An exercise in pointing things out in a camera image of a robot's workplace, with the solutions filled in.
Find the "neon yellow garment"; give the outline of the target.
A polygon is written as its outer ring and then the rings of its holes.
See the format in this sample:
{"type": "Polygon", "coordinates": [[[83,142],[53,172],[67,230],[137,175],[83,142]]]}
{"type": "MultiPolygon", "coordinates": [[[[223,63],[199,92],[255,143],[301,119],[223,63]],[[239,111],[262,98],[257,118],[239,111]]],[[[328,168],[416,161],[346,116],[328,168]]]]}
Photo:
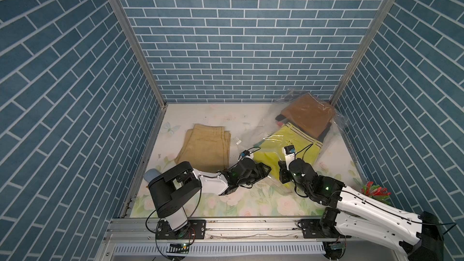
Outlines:
{"type": "Polygon", "coordinates": [[[270,168],[266,178],[270,187],[282,195],[317,177],[313,164],[319,157],[323,143],[304,133],[291,123],[266,137],[253,152],[253,159],[270,168]]]}

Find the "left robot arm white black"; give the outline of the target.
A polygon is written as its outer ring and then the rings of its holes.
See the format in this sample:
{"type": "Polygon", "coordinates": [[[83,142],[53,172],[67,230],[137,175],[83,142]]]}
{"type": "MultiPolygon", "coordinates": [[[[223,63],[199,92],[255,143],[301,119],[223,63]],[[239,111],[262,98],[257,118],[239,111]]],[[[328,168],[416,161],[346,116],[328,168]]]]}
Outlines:
{"type": "Polygon", "coordinates": [[[176,232],[189,223],[184,205],[196,194],[227,196],[240,187],[252,188],[270,172],[271,167],[245,157],[231,168],[216,173],[200,171],[184,161],[164,173],[149,169],[143,178],[147,181],[157,216],[176,232]]]}

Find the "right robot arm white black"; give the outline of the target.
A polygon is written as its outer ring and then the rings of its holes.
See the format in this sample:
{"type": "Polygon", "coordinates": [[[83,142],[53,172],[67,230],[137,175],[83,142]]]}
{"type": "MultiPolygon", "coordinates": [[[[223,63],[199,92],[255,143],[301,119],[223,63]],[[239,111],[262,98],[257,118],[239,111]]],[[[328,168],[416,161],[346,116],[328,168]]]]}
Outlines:
{"type": "Polygon", "coordinates": [[[279,180],[292,182],[304,198],[323,205],[320,220],[303,220],[305,234],[325,238],[354,237],[382,245],[410,261],[441,261],[444,237],[438,218],[427,211],[403,211],[360,192],[329,176],[319,175],[299,158],[279,162],[279,180]]]}

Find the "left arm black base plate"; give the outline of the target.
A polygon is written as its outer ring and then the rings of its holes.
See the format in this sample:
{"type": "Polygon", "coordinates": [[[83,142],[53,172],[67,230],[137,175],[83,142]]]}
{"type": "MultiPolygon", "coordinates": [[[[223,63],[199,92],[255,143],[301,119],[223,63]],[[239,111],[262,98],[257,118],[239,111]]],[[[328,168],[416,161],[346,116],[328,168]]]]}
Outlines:
{"type": "Polygon", "coordinates": [[[174,230],[165,220],[159,221],[156,238],[161,240],[203,240],[205,237],[206,220],[191,219],[181,228],[174,230]]]}

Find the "beige trousers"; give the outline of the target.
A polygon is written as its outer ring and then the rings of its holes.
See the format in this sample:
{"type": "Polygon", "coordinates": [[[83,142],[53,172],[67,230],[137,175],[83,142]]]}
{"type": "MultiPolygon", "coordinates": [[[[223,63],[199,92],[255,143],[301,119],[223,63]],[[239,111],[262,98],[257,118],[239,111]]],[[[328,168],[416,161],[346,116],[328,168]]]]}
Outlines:
{"type": "Polygon", "coordinates": [[[175,163],[187,161],[194,169],[216,173],[228,168],[230,161],[230,131],[223,126],[194,124],[186,132],[183,146],[175,163]]]}

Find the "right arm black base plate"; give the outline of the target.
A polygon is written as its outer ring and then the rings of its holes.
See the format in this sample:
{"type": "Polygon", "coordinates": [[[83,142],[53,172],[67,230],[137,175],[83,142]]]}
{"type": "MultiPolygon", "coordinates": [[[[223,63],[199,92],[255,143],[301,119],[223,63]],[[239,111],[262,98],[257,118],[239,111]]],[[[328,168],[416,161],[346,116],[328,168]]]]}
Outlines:
{"type": "Polygon", "coordinates": [[[301,219],[296,224],[301,229],[304,239],[345,238],[345,235],[339,234],[335,228],[323,228],[319,219],[301,219]]]}

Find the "clear plastic vacuum bag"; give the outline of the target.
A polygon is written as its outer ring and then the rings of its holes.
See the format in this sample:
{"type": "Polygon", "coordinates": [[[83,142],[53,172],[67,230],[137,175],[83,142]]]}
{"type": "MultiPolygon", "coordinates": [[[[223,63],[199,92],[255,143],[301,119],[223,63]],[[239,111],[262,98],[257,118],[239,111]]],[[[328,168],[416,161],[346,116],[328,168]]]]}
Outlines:
{"type": "Polygon", "coordinates": [[[342,124],[341,114],[328,101],[289,91],[236,138],[236,145],[241,151],[250,147],[255,161],[269,166],[270,177],[278,180],[287,169],[285,146],[294,146],[292,159],[301,158],[313,166],[333,139],[331,133],[342,124]]]}

